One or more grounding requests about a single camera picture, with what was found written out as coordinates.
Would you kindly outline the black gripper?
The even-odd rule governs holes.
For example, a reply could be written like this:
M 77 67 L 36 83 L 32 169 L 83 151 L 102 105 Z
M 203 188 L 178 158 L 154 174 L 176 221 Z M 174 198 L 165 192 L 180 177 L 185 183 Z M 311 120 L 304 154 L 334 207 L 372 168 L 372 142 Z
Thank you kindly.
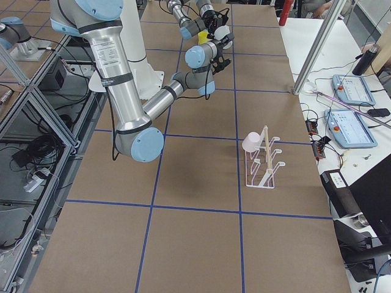
M 217 53 L 211 61 L 211 64 L 213 67 L 213 69 L 212 69 L 213 74 L 216 74 L 220 71 L 223 71 L 225 69 L 225 67 L 227 67 L 231 63 L 230 59 L 224 58 L 223 50 L 224 50 L 224 47 L 229 45 L 233 41 L 234 38 L 235 38 L 234 36 L 225 36 L 221 40 L 212 40 L 211 41 L 217 48 Z
M 215 10 L 207 10 L 203 14 L 203 22 L 208 31 L 215 31 L 217 28 L 226 25 L 227 13 L 223 14 Z

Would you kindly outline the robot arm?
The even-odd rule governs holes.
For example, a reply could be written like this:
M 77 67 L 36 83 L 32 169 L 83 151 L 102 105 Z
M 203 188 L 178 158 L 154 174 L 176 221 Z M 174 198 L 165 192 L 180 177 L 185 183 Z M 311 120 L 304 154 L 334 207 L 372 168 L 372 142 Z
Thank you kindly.
M 156 159 L 164 146 L 162 132 L 153 127 L 159 117 L 188 89 L 208 97 L 215 90 L 214 75 L 230 62 L 223 51 L 234 36 L 227 26 L 228 11 L 210 1 L 197 1 L 199 16 L 190 18 L 182 1 L 167 1 L 181 36 L 189 40 L 207 31 L 209 40 L 187 50 L 186 73 L 175 73 L 162 85 L 146 59 L 135 1 L 51 1 L 51 25 L 60 33 L 89 42 L 101 84 L 109 95 L 113 150 L 138 162 Z
M 183 39 L 189 40 L 202 31 L 207 31 L 209 37 L 214 37 L 215 32 L 227 24 L 228 12 L 222 13 L 215 10 L 211 1 L 196 1 L 195 3 L 199 10 L 199 15 L 195 19 L 185 12 L 183 1 L 166 1 L 166 6 L 168 12 L 175 17 Z

